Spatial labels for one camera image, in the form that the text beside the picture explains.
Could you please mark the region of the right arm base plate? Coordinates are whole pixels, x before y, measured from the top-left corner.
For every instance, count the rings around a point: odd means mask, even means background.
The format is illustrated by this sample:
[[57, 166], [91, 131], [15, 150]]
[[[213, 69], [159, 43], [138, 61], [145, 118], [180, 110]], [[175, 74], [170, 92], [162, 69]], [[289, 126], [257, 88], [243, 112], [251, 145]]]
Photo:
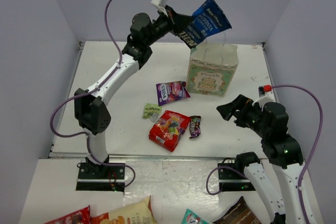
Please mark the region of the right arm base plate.
[[250, 181], [244, 179], [230, 169], [219, 169], [219, 188], [222, 192], [229, 191], [255, 191]]

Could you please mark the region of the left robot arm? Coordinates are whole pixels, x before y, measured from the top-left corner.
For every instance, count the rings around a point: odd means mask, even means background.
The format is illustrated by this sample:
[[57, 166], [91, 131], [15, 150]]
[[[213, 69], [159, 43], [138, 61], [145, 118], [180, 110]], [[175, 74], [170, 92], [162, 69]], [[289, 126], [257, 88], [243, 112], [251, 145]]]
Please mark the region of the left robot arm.
[[75, 92], [75, 118], [87, 136], [86, 160], [91, 163], [90, 171], [97, 178], [109, 172], [105, 130], [111, 122], [108, 104], [118, 89], [148, 61], [152, 54], [151, 45], [168, 33], [179, 36], [194, 18], [176, 13], [166, 6], [156, 20], [146, 13], [132, 18], [127, 43], [117, 62], [92, 86]]

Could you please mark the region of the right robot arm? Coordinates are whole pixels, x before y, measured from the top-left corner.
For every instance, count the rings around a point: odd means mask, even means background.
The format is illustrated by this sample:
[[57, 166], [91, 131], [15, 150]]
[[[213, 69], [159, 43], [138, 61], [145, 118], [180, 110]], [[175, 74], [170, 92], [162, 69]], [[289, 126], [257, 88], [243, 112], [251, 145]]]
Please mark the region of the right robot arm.
[[240, 94], [216, 110], [225, 121], [235, 117], [237, 126], [251, 129], [261, 138], [262, 150], [277, 176], [280, 191], [276, 191], [254, 152], [237, 155], [232, 170], [251, 182], [271, 223], [317, 223], [301, 174], [306, 163], [299, 143], [288, 133], [286, 108], [269, 99], [262, 104]]

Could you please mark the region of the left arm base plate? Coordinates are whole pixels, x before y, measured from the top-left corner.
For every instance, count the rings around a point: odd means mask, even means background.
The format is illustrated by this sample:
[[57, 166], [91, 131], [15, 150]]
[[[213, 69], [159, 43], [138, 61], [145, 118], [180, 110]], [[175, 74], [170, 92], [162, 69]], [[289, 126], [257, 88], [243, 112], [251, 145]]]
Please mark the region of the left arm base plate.
[[78, 163], [76, 191], [124, 192], [124, 167], [97, 166], [87, 162]]

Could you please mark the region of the blue kettle chips bag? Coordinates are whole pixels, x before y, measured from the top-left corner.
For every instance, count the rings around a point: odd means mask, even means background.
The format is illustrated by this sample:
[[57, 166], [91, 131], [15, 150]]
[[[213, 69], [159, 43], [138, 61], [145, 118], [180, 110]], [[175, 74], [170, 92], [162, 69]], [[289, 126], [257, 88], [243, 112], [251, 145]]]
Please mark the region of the blue kettle chips bag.
[[215, 0], [206, 0], [192, 17], [194, 20], [178, 34], [189, 48], [195, 48], [212, 35], [232, 29], [228, 18]]

